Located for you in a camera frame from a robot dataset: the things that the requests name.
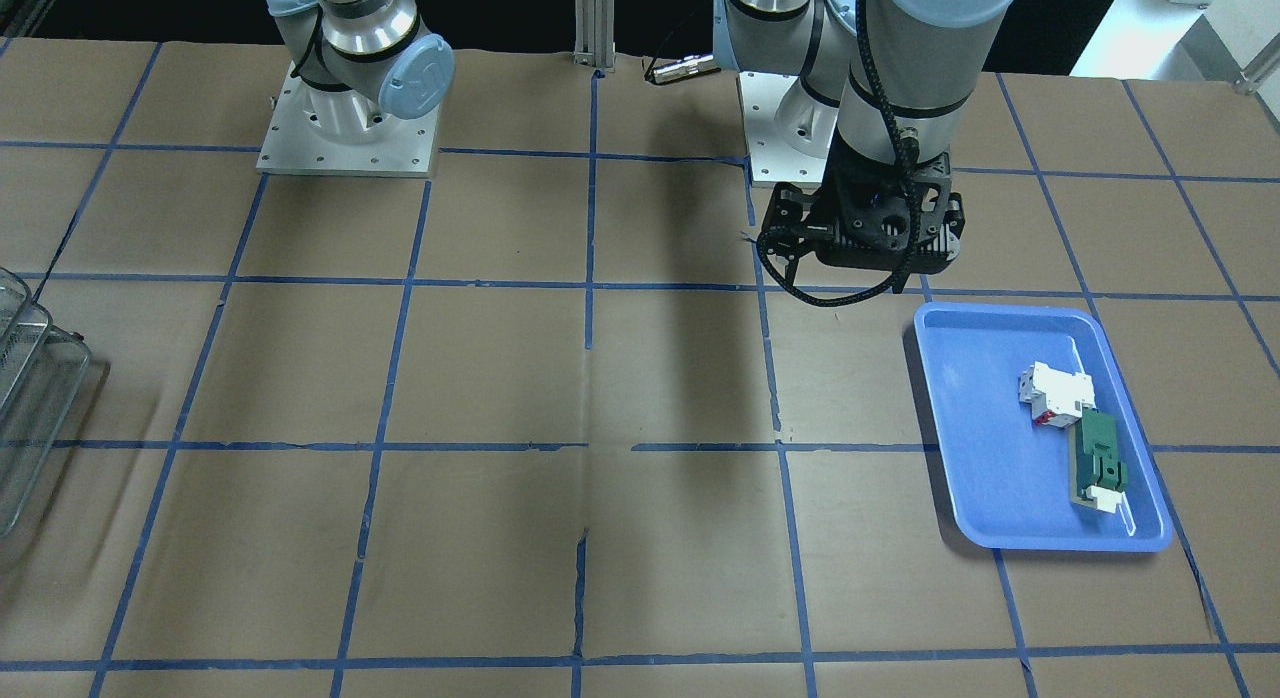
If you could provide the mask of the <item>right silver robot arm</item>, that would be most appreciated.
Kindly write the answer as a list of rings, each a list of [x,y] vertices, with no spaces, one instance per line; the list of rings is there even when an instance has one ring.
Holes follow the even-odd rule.
[[[454,79],[453,47],[415,0],[265,0],[291,53],[302,114],[337,143],[371,141],[390,120],[440,108]]]

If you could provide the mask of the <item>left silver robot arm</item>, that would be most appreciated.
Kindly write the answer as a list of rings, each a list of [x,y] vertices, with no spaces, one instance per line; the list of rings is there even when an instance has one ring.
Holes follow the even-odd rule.
[[[1014,0],[712,0],[713,56],[792,76],[791,143],[824,161],[813,192],[781,182],[756,238],[792,287],[799,264],[943,272],[966,224],[950,147]]]

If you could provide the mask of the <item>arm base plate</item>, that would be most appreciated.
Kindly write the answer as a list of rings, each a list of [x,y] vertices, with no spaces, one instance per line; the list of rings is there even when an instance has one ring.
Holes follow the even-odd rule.
[[[259,150],[262,174],[428,179],[442,106],[399,119],[353,91],[328,92],[293,77],[291,63]]]
[[[814,99],[795,76],[742,72],[737,82],[753,183],[819,186],[838,109]]]

